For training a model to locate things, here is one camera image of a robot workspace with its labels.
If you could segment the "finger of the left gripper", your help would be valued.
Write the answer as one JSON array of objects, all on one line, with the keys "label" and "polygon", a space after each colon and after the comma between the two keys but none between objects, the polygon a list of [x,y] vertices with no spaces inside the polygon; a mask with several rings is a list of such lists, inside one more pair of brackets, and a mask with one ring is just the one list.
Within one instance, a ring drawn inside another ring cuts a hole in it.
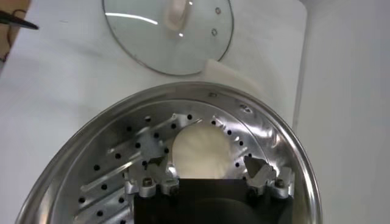
[{"label": "finger of the left gripper", "polygon": [[2,10],[0,13],[0,20],[1,20],[1,24],[6,24],[15,27],[22,27],[22,28],[27,28],[32,30],[39,29],[37,25]]}]

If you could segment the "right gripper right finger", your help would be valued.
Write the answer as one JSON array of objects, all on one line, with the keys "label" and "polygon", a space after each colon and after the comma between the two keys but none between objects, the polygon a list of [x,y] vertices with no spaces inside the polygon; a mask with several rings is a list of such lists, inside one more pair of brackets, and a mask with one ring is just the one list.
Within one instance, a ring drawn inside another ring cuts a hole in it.
[{"label": "right gripper right finger", "polygon": [[265,160],[250,156],[244,157],[244,165],[248,200],[258,200],[264,194],[278,200],[294,198],[295,173],[291,168],[282,167],[277,171]]}]

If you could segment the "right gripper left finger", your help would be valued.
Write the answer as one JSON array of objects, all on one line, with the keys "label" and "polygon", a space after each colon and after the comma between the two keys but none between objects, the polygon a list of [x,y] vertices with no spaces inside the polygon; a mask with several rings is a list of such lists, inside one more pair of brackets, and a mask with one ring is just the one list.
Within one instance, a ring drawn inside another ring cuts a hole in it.
[{"label": "right gripper left finger", "polygon": [[169,171],[169,157],[145,159],[129,166],[124,174],[124,193],[152,198],[157,192],[174,196],[179,191],[179,179]]}]

